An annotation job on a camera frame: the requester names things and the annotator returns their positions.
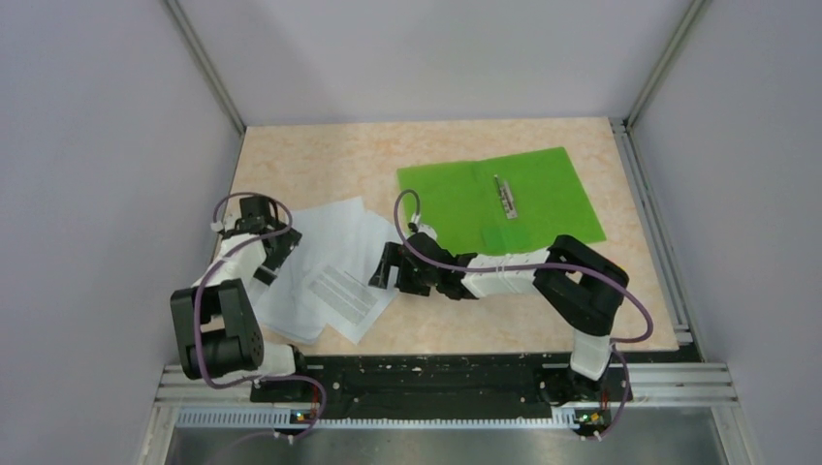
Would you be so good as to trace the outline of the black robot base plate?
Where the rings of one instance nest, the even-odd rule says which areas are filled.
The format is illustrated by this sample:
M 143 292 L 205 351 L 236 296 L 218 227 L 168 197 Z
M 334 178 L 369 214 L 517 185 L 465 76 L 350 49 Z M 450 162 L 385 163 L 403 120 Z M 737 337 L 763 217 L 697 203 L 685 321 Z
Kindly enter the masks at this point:
M 569 368 L 567 354 L 452 356 L 297 355 L 296 372 L 325 388 L 322 419 L 479 420 L 547 419 L 572 403 L 616 406 L 623 382 L 638 384 L 641 367 L 673 355 L 628 356 L 602 381 Z

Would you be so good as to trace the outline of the white printed paper sheet front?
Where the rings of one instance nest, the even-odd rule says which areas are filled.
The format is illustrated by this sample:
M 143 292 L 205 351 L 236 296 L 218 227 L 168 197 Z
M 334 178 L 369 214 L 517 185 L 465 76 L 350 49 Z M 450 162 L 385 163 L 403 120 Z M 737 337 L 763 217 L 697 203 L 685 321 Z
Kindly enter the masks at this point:
M 303 280 L 299 309 L 357 345 L 398 296 L 393 288 L 369 284 L 385 244 L 397 241 L 397 234 L 392 223 L 367 210 L 341 239 Z

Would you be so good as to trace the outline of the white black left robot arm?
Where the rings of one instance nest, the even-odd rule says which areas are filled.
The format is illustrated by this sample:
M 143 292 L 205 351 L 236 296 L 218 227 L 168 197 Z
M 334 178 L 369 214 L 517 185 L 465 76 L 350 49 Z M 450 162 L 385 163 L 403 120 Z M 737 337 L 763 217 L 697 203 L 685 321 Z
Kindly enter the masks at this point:
M 291 212 L 279 201 L 239 193 L 239 215 L 212 218 L 219 250 L 204 275 L 170 299 L 180 365 L 190 380 L 262 368 L 265 341 L 248 291 L 270 286 L 300 244 Z

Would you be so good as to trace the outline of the chrome folder clip mechanism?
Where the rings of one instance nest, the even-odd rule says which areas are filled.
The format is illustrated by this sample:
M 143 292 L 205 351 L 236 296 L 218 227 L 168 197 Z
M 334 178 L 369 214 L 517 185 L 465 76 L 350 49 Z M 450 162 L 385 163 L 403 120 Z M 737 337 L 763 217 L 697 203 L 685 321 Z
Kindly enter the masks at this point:
M 517 219 L 519 217 L 519 214 L 516 208 L 515 199 L 510 184 L 506 179 L 501 178 L 497 174 L 493 178 L 497 188 L 498 196 L 500 198 L 505 213 L 505 217 L 508 220 Z

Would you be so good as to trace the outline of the green plastic clip folder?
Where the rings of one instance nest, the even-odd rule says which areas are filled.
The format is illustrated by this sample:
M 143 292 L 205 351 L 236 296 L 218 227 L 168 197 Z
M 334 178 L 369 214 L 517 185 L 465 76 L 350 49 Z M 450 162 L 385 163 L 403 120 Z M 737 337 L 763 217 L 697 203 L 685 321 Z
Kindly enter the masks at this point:
M 563 147 L 481 161 L 401 168 L 404 215 L 421 214 L 450 253 L 531 252 L 562 234 L 585 244 L 606 234 Z

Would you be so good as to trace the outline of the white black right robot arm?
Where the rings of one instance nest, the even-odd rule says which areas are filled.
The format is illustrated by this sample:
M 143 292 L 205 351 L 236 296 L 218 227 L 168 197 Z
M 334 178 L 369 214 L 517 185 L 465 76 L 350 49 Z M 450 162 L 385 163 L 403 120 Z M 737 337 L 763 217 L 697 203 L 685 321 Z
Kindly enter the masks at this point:
M 415 232 L 385 244 L 369 286 L 452 300 L 497 295 L 539 296 L 573 329 L 564 373 L 540 376 L 540 396 L 552 406 L 598 401 L 607 387 L 612 330 L 629 277 L 571 235 L 536 251 L 503 256 L 452 254 L 429 234 Z

